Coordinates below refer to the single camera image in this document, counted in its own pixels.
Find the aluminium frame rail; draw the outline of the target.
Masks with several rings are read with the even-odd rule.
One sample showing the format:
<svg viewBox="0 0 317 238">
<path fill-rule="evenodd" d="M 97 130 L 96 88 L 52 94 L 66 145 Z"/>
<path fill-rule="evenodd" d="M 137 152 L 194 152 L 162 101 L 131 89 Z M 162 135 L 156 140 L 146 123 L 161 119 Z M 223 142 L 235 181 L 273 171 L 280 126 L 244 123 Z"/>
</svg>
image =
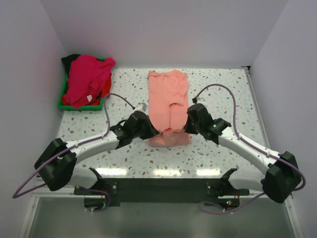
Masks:
<svg viewBox="0 0 317 238">
<path fill-rule="evenodd" d="M 296 188 L 300 180 L 285 178 L 283 175 L 274 175 L 267 172 L 265 178 L 260 182 L 247 180 L 246 178 L 230 179 L 229 175 L 221 178 L 102 178 L 97 175 L 77 175 L 72 178 L 57 178 L 45 183 L 50 191 L 57 191 L 65 186 L 81 187 L 86 189 L 106 190 L 114 193 L 116 190 L 131 188 L 151 188 L 164 191 L 184 188 L 186 190 L 204 189 L 211 196 L 224 196 L 235 194 L 239 190 L 261 191 L 273 201 L 282 203 Z"/>
</svg>

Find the red t-shirt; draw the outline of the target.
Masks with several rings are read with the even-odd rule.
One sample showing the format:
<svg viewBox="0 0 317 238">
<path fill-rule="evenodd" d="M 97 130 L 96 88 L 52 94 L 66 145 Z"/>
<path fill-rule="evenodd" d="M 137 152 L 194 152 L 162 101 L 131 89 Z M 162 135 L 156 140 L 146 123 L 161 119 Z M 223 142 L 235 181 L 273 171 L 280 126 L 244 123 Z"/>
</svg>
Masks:
<svg viewBox="0 0 317 238">
<path fill-rule="evenodd" d="M 100 104 L 101 98 L 103 98 L 106 94 L 108 94 L 110 92 L 111 89 L 111 76 L 108 78 L 108 80 L 106 81 L 106 83 L 104 84 L 104 87 L 102 89 L 102 91 L 99 93 L 99 95 L 90 103 L 87 104 L 87 106 L 97 106 Z"/>
</svg>

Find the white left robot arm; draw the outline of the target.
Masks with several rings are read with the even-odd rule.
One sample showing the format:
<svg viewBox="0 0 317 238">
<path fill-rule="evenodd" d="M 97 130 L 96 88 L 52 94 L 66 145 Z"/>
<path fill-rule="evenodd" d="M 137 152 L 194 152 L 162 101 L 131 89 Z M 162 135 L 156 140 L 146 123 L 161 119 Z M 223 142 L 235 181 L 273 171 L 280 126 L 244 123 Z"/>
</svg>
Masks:
<svg viewBox="0 0 317 238">
<path fill-rule="evenodd" d="M 148 115 L 134 111 L 127 120 L 108 127 L 98 135 L 68 142 L 54 139 L 34 168 L 50 191 L 57 191 L 66 185 L 79 185 L 91 194 L 98 194 L 103 188 L 102 181 L 92 170 L 75 169 L 76 164 L 104 151 L 129 145 L 135 138 L 146 140 L 158 134 Z"/>
</svg>

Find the salmon pink t-shirt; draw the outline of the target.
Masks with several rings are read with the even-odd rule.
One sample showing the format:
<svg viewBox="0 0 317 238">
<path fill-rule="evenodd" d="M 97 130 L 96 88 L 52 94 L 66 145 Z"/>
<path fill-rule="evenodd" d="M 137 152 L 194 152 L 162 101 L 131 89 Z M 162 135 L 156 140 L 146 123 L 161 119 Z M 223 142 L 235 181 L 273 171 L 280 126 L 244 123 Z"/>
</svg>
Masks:
<svg viewBox="0 0 317 238">
<path fill-rule="evenodd" d="M 149 140 L 153 147 L 176 147 L 191 143 L 185 132 L 188 109 L 188 75 L 178 70 L 150 71 L 149 117 L 159 135 Z"/>
</svg>

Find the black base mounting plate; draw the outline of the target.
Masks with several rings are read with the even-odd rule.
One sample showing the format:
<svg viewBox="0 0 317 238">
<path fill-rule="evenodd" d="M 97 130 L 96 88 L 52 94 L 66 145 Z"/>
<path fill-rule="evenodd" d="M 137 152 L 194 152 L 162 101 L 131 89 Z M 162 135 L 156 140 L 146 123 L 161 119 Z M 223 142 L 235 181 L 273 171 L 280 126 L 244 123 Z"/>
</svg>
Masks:
<svg viewBox="0 0 317 238">
<path fill-rule="evenodd" d="M 210 201 L 224 208 L 238 207 L 237 196 L 249 195 L 247 189 L 235 189 L 224 178 L 105 178 L 93 191 L 76 187 L 86 208 L 101 209 L 122 203 L 199 203 Z"/>
</svg>

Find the black t-shirt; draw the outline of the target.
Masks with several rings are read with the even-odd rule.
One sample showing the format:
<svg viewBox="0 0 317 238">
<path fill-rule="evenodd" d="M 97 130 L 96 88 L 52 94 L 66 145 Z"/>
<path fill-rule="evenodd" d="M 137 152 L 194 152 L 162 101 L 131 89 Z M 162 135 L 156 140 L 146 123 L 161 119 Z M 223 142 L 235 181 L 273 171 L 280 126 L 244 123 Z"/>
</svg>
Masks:
<svg viewBox="0 0 317 238">
<path fill-rule="evenodd" d="M 71 54 L 71 55 L 68 55 L 66 57 L 61 58 L 62 65 L 63 65 L 64 70 L 65 70 L 67 75 L 69 75 L 71 63 L 73 61 L 77 60 L 78 57 L 80 57 L 79 54 Z"/>
</svg>

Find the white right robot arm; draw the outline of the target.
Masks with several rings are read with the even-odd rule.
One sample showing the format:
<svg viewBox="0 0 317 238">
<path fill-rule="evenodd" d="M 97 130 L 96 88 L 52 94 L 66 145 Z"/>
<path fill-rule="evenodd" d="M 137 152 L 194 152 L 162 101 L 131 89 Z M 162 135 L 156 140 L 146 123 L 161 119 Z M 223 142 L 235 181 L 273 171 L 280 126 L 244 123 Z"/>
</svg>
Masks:
<svg viewBox="0 0 317 238">
<path fill-rule="evenodd" d="M 184 129 L 235 152 L 263 174 L 260 181 L 251 176 L 224 179 L 220 188 L 227 195 L 238 189 L 250 189 L 263 192 L 274 202 L 283 203 L 292 192 L 305 185 L 293 154 L 288 151 L 281 154 L 245 137 L 224 119 L 213 119 L 203 104 L 197 103 L 187 109 Z"/>
</svg>

